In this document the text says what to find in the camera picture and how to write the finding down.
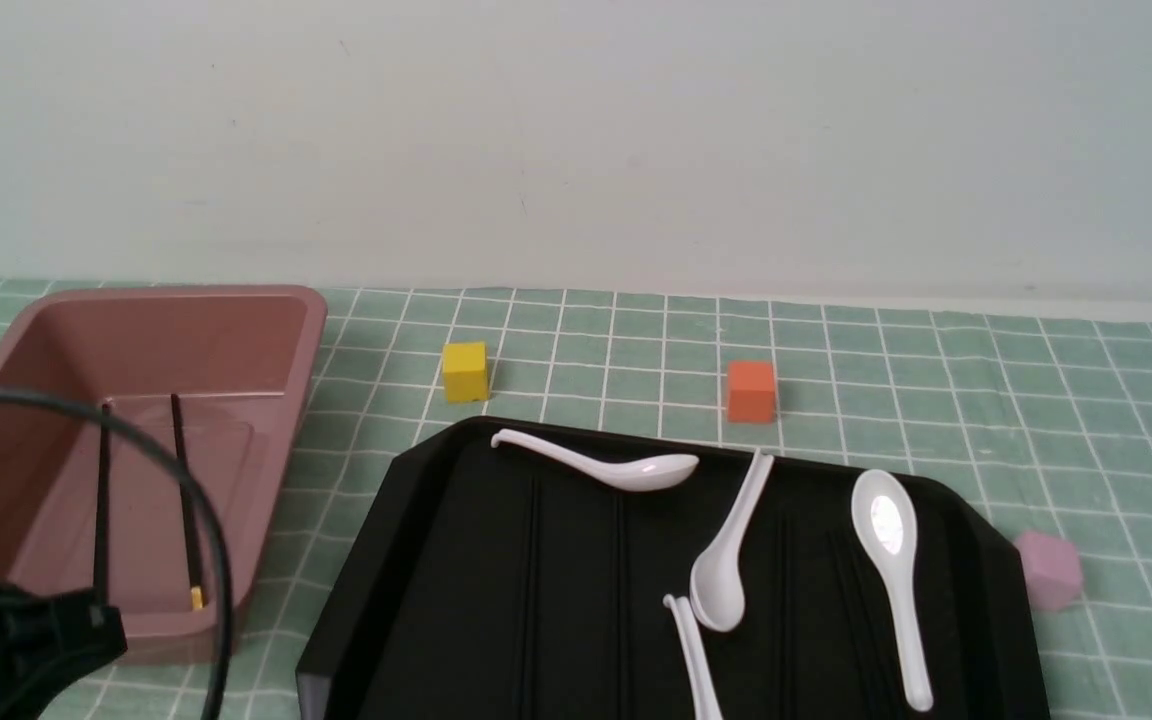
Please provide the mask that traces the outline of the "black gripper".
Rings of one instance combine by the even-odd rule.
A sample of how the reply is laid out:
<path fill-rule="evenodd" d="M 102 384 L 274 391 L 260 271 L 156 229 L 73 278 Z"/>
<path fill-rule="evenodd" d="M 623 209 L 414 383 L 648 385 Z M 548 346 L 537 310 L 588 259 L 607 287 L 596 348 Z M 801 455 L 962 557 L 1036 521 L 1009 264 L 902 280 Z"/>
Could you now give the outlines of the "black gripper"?
<path fill-rule="evenodd" d="M 126 652 L 122 615 L 94 589 L 41 596 L 0 583 L 0 719 L 38 719 Z"/>

